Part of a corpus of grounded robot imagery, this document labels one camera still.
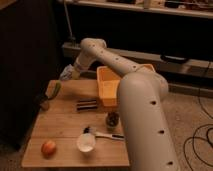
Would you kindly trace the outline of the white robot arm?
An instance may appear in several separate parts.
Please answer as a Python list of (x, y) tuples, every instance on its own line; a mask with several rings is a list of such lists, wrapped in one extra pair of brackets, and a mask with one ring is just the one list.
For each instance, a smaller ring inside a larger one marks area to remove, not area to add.
[(106, 42), (84, 38), (73, 77), (99, 61), (121, 77), (117, 105), (131, 171), (181, 171), (162, 109), (167, 80), (157, 72), (107, 49)]

